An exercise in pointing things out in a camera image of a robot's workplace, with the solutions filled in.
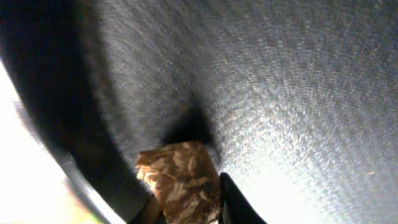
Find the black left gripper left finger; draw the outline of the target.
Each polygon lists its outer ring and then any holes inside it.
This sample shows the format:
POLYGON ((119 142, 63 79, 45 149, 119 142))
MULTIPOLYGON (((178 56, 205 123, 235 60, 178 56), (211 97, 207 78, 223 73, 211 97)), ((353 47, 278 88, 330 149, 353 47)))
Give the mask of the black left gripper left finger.
POLYGON ((152 194, 139 213, 128 224, 161 224, 165 223, 162 207, 152 194))

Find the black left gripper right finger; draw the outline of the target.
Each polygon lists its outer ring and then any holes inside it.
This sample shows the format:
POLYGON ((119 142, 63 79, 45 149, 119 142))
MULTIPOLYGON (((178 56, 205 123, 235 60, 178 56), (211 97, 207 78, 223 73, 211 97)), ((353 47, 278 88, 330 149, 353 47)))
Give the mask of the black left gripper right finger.
POLYGON ((225 172, 220 174, 223 210, 220 224, 267 224, 252 208, 232 178, 225 172))

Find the brown food scrap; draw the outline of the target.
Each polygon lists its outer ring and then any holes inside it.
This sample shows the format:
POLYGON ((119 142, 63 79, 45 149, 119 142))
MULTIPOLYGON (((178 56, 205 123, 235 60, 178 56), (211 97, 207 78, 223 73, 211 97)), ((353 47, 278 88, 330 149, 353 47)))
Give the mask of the brown food scrap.
POLYGON ((141 151, 137 178, 157 199, 167 223, 216 223, 221 215, 220 178, 200 141, 141 151))

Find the black round tray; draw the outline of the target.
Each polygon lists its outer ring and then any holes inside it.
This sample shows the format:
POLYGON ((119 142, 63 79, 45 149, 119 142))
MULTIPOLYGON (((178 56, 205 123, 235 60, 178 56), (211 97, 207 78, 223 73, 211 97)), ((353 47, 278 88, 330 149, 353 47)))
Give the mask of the black round tray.
POLYGON ((396 1, 2 1, 1 62, 103 221, 199 140, 267 223, 397 222, 396 1))

